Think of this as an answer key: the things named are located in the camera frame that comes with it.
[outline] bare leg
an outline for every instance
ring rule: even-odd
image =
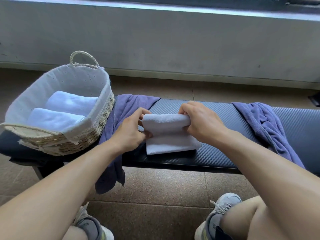
[[[62,240],[88,240],[88,237],[84,230],[70,226]]]
[[[288,240],[260,196],[230,208],[220,227],[234,240]]]

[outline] padded bench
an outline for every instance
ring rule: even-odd
[[[175,114],[182,103],[187,101],[160,99],[150,109],[154,114]],[[252,129],[238,112],[228,103],[202,102],[215,111],[226,127],[242,133],[250,140],[261,144]],[[320,110],[298,108],[273,108],[280,118],[287,139],[296,151],[306,169],[320,176]],[[38,177],[46,177],[64,162],[70,162],[95,147],[98,142],[81,152],[65,156],[52,156],[36,151],[18,143],[19,137],[9,131],[0,135],[0,153],[10,156],[10,161],[26,166],[33,166]],[[241,172],[217,148],[207,144],[197,151],[185,151],[159,155],[146,155],[146,146],[141,144],[137,149],[122,156],[122,165],[129,167],[176,169],[213,173]]]

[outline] floor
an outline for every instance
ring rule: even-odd
[[[0,69],[0,122],[10,103],[43,72]],[[227,83],[111,77],[115,95],[144,94],[166,99],[263,102],[271,106],[315,107],[307,96],[314,90]],[[0,205],[36,182],[30,167],[15,165],[0,154]],[[193,239],[210,212],[209,200],[234,192],[243,200],[257,195],[242,175],[125,168],[126,184],[98,195],[92,189],[89,213],[110,228],[116,239]]]

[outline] shoe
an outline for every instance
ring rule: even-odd
[[[242,201],[240,196],[235,193],[225,193],[220,198],[218,198],[217,202],[210,200],[210,203],[213,204],[215,207],[213,211],[210,213],[210,215],[207,217],[206,221],[202,222],[202,224],[198,226],[194,234],[194,240],[214,239],[212,235],[215,235],[215,232],[212,232],[212,229],[210,229],[211,231],[208,230],[211,218],[214,215],[220,214],[221,217],[218,217],[218,221],[220,222],[220,219],[222,218],[222,216],[232,206],[235,206],[241,202]]]
[[[88,203],[85,206],[80,206],[78,213],[75,216],[73,226],[79,227],[85,231],[88,240],[115,240],[112,232],[102,226],[100,222],[90,216],[87,212]]]

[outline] rolled white towel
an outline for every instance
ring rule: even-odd
[[[146,154],[161,154],[196,150],[201,143],[183,130],[191,124],[190,117],[183,114],[145,114],[143,128],[153,134],[146,140]]]
[[[35,108],[27,121],[27,124],[42,129],[62,132],[66,128],[78,124],[86,117],[77,114],[51,111],[44,108]]]
[[[98,97],[84,97],[67,92],[57,91],[48,99],[44,108],[87,117]]]

